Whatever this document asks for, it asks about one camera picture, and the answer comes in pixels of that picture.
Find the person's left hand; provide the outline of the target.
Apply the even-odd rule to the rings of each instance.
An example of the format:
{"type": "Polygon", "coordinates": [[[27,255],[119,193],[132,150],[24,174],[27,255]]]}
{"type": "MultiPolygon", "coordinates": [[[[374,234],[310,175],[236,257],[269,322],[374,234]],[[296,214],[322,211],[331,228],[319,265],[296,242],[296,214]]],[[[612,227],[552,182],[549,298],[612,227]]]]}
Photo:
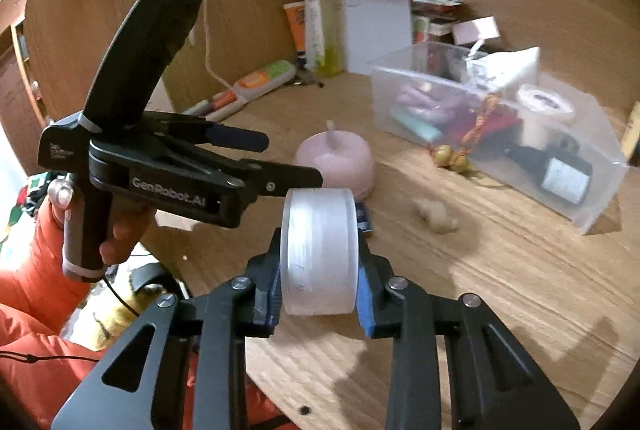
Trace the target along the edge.
{"type": "MultiPolygon", "coordinates": [[[[67,211],[74,203],[74,187],[67,178],[55,179],[48,187],[48,202],[55,222],[63,232],[63,248],[70,247],[70,225],[66,225],[67,211]]],[[[115,220],[98,248],[103,267],[124,263],[134,246],[154,220],[155,210],[145,205],[127,205],[115,215],[115,220]]]]}

